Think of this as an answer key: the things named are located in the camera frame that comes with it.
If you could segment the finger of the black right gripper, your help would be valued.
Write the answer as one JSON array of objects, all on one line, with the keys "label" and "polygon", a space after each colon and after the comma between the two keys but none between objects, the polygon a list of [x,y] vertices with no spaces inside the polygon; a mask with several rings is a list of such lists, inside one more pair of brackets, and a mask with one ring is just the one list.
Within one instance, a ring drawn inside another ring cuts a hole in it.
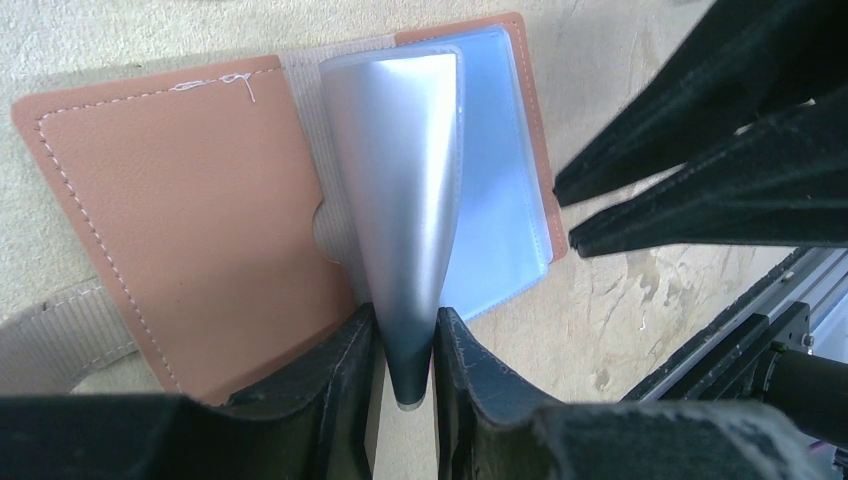
[{"label": "finger of the black right gripper", "polygon": [[847,91],[785,109],[569,233],[583,258],[672,244],[844,247]]},{"label": "finger of the black right gripper", "polygon": [[683,164],[847,83],[844,1],[717,1],[643,91],[555,179],[573,205]]}]

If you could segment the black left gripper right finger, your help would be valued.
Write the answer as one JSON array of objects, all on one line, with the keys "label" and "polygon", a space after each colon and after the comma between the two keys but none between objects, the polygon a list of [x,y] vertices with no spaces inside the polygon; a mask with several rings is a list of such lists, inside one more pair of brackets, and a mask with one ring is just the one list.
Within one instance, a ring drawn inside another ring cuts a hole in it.
[{"label": "black left gripper right finger", "polygon": [[451,308],[433,343],[442,479],[822,479],[801,433],[750,401],[562,402]]}]

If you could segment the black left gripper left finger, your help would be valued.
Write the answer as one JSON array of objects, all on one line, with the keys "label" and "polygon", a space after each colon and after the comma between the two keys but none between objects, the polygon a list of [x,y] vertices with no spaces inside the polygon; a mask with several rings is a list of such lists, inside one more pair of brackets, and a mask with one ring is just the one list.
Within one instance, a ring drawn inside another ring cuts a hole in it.
[{"label": "black left gripper left finger", "polygon": [[1,401],[5,479],[369,479],[375,312],[213,407],[184,395]]}]

